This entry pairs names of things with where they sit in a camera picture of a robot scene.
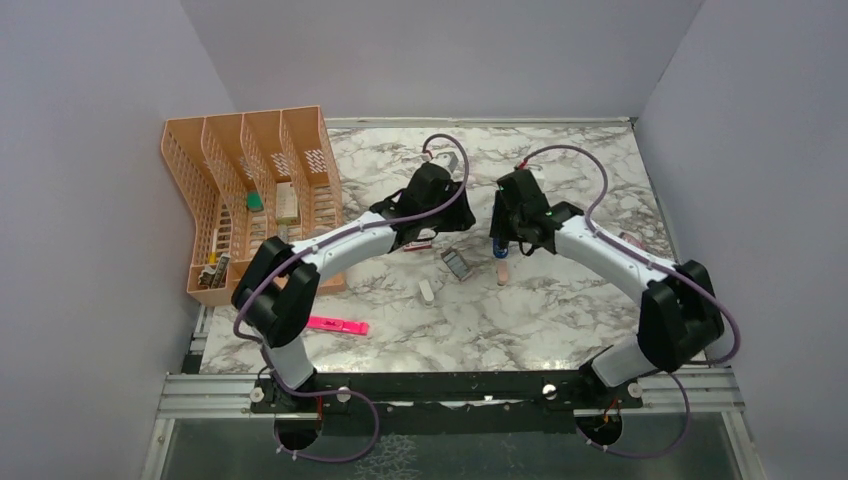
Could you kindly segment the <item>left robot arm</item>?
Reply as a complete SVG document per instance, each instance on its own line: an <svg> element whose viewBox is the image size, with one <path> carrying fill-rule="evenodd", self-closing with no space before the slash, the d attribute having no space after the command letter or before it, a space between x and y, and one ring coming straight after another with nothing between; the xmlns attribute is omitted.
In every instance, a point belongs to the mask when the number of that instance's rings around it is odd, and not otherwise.
<svg viewBox="0 0 848 480"><path fill-rule="evenodd" d="M373 204L357 219L307 240L264 241L232 295L235 323L247 324L278 378L276 396L298 411L313 401L316 370L308 358L305 330L317 290L329 278L373 257L416 241L424 230L434 233L469 230L475 217L468 205L466 182L445 168L426 162L408 185Z"/></svg>

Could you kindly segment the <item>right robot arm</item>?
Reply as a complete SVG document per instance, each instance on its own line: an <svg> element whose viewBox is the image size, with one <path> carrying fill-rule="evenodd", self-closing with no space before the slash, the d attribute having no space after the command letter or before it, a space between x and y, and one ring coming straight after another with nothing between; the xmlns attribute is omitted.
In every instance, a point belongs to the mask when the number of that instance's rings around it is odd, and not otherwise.
<svg viewBox="0 0 848 480"><path fill-rule="evenodd" d="M652 256L610 236L580 208L565 201L550 204L529 170L498 179L490 234L573 260L639 307L636 334L580 367L577 393L589 406L604 405L618 386L641 375L675 372L724 334L702 264Z"/></svg>

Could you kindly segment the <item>white eraser block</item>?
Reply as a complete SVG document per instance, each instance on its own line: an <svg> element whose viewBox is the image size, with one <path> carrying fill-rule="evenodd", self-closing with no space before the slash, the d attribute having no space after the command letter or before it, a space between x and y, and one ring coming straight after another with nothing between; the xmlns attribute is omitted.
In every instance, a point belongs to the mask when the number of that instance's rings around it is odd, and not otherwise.
<svg viewBox="0 0 848 480"><path fill-rule="evenodd" d="M433 306L435 301L435 294L431 287L431 284L428 280L420 280L418 282L421 301L425 306Z"/></svg>

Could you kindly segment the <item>staple tray with staples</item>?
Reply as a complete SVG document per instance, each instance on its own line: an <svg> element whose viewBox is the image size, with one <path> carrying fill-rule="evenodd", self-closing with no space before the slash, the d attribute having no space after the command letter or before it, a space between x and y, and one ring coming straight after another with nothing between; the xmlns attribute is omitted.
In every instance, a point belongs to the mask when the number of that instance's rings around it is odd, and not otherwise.
<svg viewBox="0 0 848 480"><path fill-rule="evenodd" d="M444 250L440 254L440 258L458 281L463 282L472 275L471 266L457 249L448 248Z"/></svg>

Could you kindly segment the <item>red white staple box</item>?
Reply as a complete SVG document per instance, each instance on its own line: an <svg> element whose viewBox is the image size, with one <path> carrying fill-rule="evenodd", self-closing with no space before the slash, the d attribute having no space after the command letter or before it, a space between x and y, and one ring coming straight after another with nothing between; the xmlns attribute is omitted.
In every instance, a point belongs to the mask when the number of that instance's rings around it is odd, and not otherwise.
<svg viewBox="0 0 848 480"><path fill-rule="evenodd" d="M410 244L405 245L403 247L403 251L404 252L413 252L413 251L426 250L426 249L432 249L432 248L433 248L432 242L429 241L429 240L427 240L427 241L415 241L415 242L412 242Z"/></svg>

